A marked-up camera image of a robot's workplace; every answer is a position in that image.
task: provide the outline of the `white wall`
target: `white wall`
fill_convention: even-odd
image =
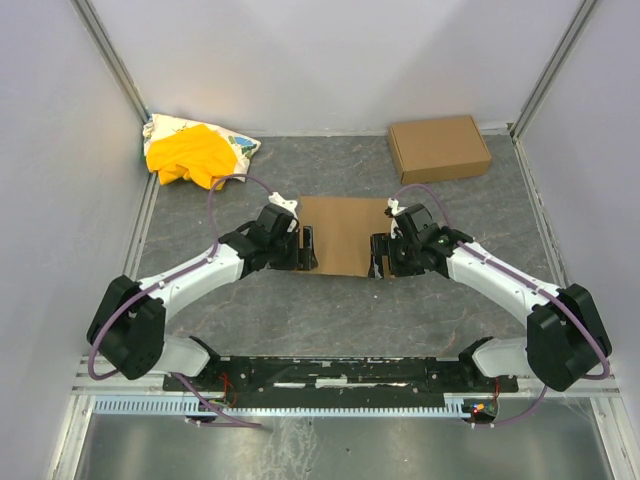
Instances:
[[[515,120],[579,0],[94,0],[155,112],[267,134]]]
[[[600,2],[523,144],[570,278],[594,295],[640,436],[640,3]]]
[[[140,125],[70,2],[2,2],[0,58],[0,465],[33,480],[147,175]]]

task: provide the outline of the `cardboard box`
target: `cardboard box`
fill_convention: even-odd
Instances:
[[[471,116],[396,123],[389,147],[403,185],[482,175],[491,155]]]
[[[386,208],[386,198],[300,197],[300,225],[313,227],[318,259],[304,273],[366,277],[371,235],[391,230]]]

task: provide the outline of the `brown cardboard sheet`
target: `brown cardboard sheet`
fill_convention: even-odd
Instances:
[[[386,198],[300,197],[300,225],[313,227],[318,268],[307,273],[366,277],[370,237],[388,232]]]

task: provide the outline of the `gray floor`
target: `gray floor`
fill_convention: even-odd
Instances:
[[[481,177],[433,188],[455,226],[494,255],[551,280],[510,138],[487,136],[493,156]],[[265,138],[251,173],[283,196],[388,197],[399,187],[385,137]],[[139,277],[159,273],[211,244],[207,192],[192,183],[160,188]],[[421,195],[407,201],[430,202]],[[233,182],[215,196],[221,233],[256,217],[266,197]],[[168,325],[221,354],[456,355],[485,335],[524,328],[471,289],[437,274],[392,280],[261,271],[185,308]]]
[[[256,420],[262,429],[212,431],[96,415],[76,480],[613,480],[587,399],[547,400],[530,421],[495,430],[428,418]]]

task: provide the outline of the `orange fabric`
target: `orange fabric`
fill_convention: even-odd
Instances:
[[[226,140],[205,125],[157,140],[147,153],[147,167],[158,172],[161,185],[183,178],[207,190],[217,178],[233,173],[237,161]]]

